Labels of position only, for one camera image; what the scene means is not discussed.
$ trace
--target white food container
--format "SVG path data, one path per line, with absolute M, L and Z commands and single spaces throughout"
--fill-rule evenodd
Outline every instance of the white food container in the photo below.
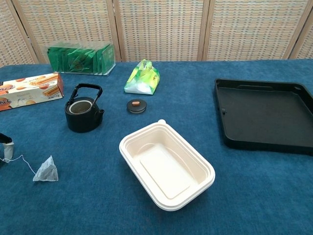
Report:
M 119 150 L 157 206 L 181 209 L 210 187 L 212 165 L 164 120 L 127 135 Z

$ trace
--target plastic bag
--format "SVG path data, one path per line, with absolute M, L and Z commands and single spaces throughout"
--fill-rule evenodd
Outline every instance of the plastic bag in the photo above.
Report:
M 154 94 L 160 81 L 160 74 L 149 60 L 142 60 L 133 70 L 124 91 L 135 94 Z

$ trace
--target tea bag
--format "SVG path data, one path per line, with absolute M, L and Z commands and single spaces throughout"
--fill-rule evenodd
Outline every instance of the tea bag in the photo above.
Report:
M 52 156 L 50 156 L 35 174 L 33 181 L 58 181 L 58 170 L 53 162 Z

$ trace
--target black plastic tray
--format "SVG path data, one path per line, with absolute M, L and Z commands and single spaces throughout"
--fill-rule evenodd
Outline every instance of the black plastic tray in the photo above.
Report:
M 313 97 L 298 83 L 215 80 L 224 143 L 313 154 Z

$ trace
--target clear plastic box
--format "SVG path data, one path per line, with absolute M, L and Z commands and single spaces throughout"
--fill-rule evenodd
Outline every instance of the clear plastic box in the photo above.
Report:
M 108 75 L 115 67 L 110 42 L 57 41 L 45 47 L 53 71 Z

